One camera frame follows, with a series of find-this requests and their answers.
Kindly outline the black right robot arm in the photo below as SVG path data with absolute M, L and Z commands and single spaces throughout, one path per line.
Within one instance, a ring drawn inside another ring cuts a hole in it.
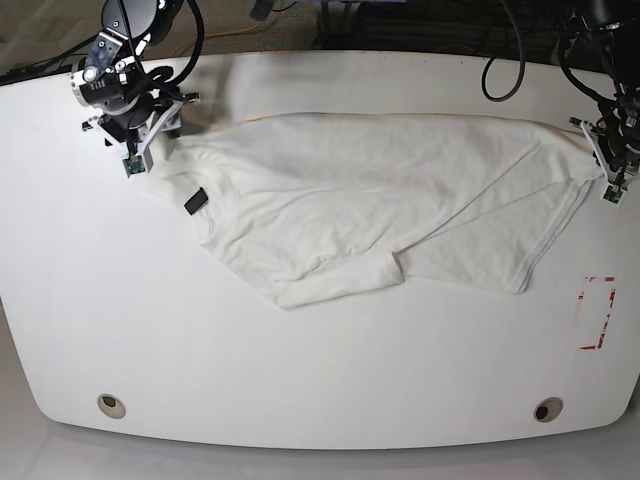
M 196 40 L 186 66 L 178 73 L 170 66 L 147 71 L 144 50 L 158 44 L 171 30 L 183 5 L 196 26 Z M 107 1 L 101 11 L 102 30 L 70 77 L 80 105 L 101 111 L 82 124 L 96 130 L 105 144 L 117 147 L 131 165 L 141 162 L 148 146 L 162 131 L 172 131 L 180 110 L 200 100 L 180 85 L 194 70 L 204 44 L 204 19 L 195 1 Z

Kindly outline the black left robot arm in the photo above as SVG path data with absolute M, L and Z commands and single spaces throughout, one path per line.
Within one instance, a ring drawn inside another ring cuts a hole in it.
M 567 64 L 571 42 L 581 37 L 613 82 L 608 98 L 581 82 Z M 639 179 L 639 3 L 578 1 L 560 35 L 558 61 L 565 78 L 597 104 L 595 123 L 575 120 L 607 180 L 604 198 L 618 202 Z

